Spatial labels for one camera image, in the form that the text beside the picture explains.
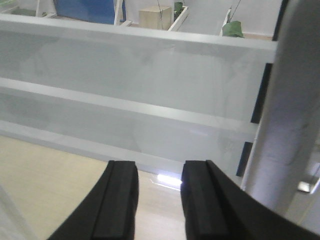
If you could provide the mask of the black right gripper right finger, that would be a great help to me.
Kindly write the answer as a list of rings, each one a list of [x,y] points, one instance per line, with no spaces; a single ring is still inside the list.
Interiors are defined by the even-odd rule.
[[[318,240],[241,190],[211,160],[187,160],[181,201],[188,240]]]

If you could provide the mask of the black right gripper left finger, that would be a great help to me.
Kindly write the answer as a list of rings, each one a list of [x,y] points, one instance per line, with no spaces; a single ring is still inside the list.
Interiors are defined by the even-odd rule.
[[[138,199],[135,162],[111,160],[88,195],[49,239],[133,240]]]

